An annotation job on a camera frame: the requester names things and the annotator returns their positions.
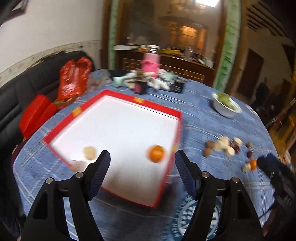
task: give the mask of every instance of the plastic bag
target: plastic bag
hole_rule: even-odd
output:
[[[92,62],[82,57],[76,63],[68,61],[59,72],[59,89],[57,100],[67,100],[80,96],[86,91],[86,82],[91,71]]]
[[[101,88],[110,82],[110,73],[107,69],[98,69],[94,72],[91,72],[87,80],[86,93],[92,92],[96,88]]]

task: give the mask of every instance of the orange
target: orange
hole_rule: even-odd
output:
[[[155,145],[150,149],[149,158],[152,162],[159,162],[163,159],[164,153],[162,146]]]
[[[250,161],[250,165],[251,165],[251,170],[252,171],[255,170],[255,169],[257,169],[257,159],[252,159]]]

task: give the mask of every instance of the white bowl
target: white bowl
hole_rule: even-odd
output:
[[[232,105],[235,107],[234,110],[226,107],[220,101],[218,101],[218,95],[216,93],[213,93],[213,98],[213,106],[221,115],[227,118],[233,118],[237,113],[242,113],[242,109],[240,108],[240,106],[237,103],[235,103],[231,98],[230,101]]]

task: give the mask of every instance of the cable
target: cable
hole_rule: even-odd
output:
[[[265,213],[263,213],[263,214],[259,217],[259,219],[262,218],[264,215],[266,215],[266,214],[267,214],[269,211],[271,211],[274,207],[275,207],[275,204],[273,203],[273,204],[269,207],[269,209],[268,209],[267,211],[265,211]]]

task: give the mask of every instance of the blue tablecloth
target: blue tablecloth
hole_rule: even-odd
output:
[[[63,180],[74,174],[44,144],[43,137],[73,109],[104,89],[139,97],[125,87],[114,88],[111,84],[84,95],[48,120],[19,153],[13,171],[26,214],[46,178],[53,177],[55,180]],[[181,111],[183,128],[179,148],[183,149],[190,161],[197,163],[202,171],[208,171],[216,178],[229,180],[233,176],[239,177],[257,214],[261,215],[273,203],[273,189],[269,179],[261,170],[249,173],[241,171],[241,167],[248,161],[247,148],[242,146],[240,153],[233,157],[227,157],[224,152],[212,152],[212,155],[205,158],[202,156],[202,151],[206,141],[216,141],[221,135],[229,138],[238,137],[244,143],[252,142],[255,157],[266,156],[268,153],[277,156],[275,147],[259,117],[252,113],[244,103],[235,99],[242,108],[242,114],[236,115],[233,119],[225,118],[213,109],[212,92],[216,90],[199,82],[189,81],[182,94],[148,89],[148,93],[140,97]],[[65,198],[64,202],[71,237],[77,239],[69,200]],[[186,223],[190,220],[194,210],[193,203],[194,200],[187,195],[176,167],[174,167],[168,187],[156,209],[125,201],[104,190],[100,190],[98,196],[89,205],[106,241],[177,241],[181,239],[184,227],[186,228]],[[260,220],[262,225],[267,218],[268,215]],[[213,219],[212,223],[214,227],[217,221]]]

